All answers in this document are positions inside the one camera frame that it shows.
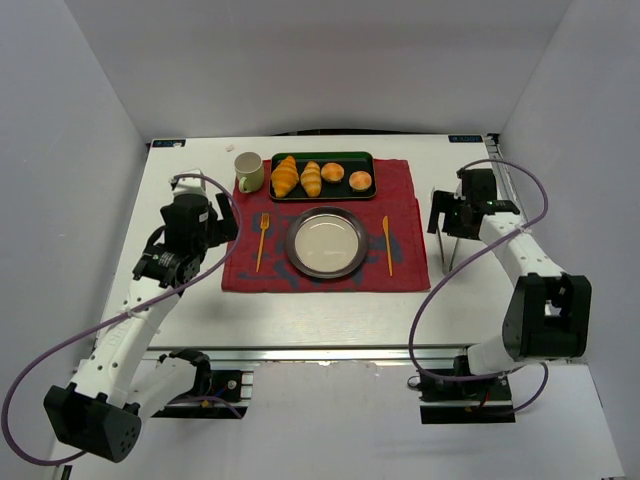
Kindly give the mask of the metal tongs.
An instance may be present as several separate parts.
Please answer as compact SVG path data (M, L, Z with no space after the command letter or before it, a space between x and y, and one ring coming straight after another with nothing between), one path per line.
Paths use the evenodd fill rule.
M453 270L454 267L454 260L455 260L455 255L458 249L458 242L459 242L459 238L460 238L460 232L462 229L462 221L461 221L461 205L462 205L462 199L459 198L455 192L454 193L454 198L456 199L456 202L454 204L453 207L453 212L450 214L450 219L449 219L449 226L448 226L448 231L447 232L441 232L440 230L437 230L435 235L436 235L436 240L437 240L437 245L439 248L439 252L440 252L440 259L441 259L441 269L442 269L442 273L444 275L450 273ZM444 245L444 236L448 235L451 236L453 238L455 238L454 241L454 246L451 250L450 253L447 253L446 249L445 249L445 245Z

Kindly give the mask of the small striped croissant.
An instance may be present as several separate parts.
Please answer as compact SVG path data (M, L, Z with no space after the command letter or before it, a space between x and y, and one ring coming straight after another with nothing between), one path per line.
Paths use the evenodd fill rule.
M320 166L310 161L300 175L300 183L309 198L316 198L322 190L322 176Z

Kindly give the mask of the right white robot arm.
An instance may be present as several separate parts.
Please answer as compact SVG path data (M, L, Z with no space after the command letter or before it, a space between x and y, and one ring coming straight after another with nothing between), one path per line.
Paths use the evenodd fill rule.
M490 378L535 360L581 357L587 347L592 286L556 264L534 239L520 209L498 196L489 168L462 168L456 191L434 191L428 232L482 242L513 285L501 331L465 348L457 378Z

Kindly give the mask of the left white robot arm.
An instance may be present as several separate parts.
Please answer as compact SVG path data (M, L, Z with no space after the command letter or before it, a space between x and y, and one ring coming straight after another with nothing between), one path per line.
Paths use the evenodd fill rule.
M209 357L194 349L163 355L153 372L133 379L207 251L238 234L222 193L214 202L200 189L178 193L161 216L163 226L149 237L133 269L124 320L106 328L69 384L51 387L44 399L60 442L114 463L129 455L146 420L177 398L207 395L212 384Z

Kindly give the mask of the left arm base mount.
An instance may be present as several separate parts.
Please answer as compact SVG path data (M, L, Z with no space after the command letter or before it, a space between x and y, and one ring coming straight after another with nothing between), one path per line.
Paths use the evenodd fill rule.
M253 388L249 370L213 370L212 384L206 396L216 401L197 400L167 406L153 415L163 419L242 419L248 410Z

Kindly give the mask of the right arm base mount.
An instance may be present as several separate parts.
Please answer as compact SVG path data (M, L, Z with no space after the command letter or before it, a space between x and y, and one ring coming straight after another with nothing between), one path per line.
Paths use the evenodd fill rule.
M508 424L515 422L514 405L505 375L473 382L411 376L407 387L419 394L423 425Z

